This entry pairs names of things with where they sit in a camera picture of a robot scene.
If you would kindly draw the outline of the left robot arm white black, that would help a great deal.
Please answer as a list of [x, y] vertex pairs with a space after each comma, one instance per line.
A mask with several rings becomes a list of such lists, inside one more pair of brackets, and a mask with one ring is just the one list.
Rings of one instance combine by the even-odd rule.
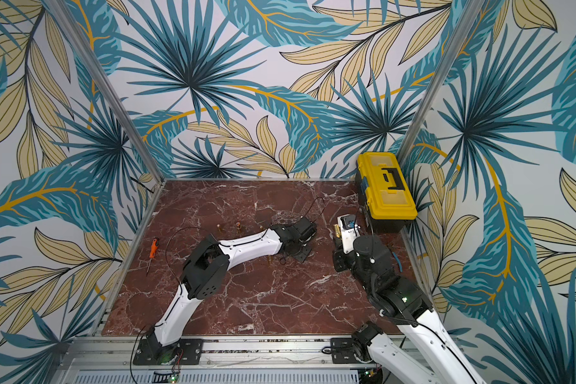
[[254, 259], [284, 254], [304, 262], [317, 226], [301, 217], [291, 224], [275, 224], [242, 238], [218, 240], [208, 235], [192, 251], [179, 277], [178, 289], [165, 313], [151, 328], [143, 352], [159, 363], [175, 356], [182, 332], [203, 300], [216, 294], [227, 272]]

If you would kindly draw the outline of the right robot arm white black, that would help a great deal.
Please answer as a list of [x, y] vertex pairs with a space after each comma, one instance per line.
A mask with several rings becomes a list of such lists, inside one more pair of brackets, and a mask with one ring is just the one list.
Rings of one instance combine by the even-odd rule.
[[443, 325], [432, 301], [419, 285], [397, 275], [393, 255], [377, 236], [337, 238], [334, 268], [348, 271], [363, 287], [370, 304], [417, 347], [421, 363], [372, 322], [352, 334], [352, 354], [361, 363], [376, 363], [404, 383], [482, 383]]

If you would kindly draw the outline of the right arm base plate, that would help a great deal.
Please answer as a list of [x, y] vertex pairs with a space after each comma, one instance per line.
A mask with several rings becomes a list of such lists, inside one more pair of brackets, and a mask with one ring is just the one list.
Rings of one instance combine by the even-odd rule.
[[373, 345], [374, 339], [363, 342], [348, 337], [331, 338], [330, 345], [323, 347], [322, 352], [331, 356], [334, 364], [369, 364], [374, 362], [369, 352]]

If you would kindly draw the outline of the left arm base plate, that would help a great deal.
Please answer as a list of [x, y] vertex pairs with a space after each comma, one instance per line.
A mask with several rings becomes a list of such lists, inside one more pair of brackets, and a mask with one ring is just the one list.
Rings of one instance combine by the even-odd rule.
[[161, 346], [154, 338], [144, 338], [135, 348], [135, 366], [196, 366], [203, 351], [202, 339], [180, 339]]

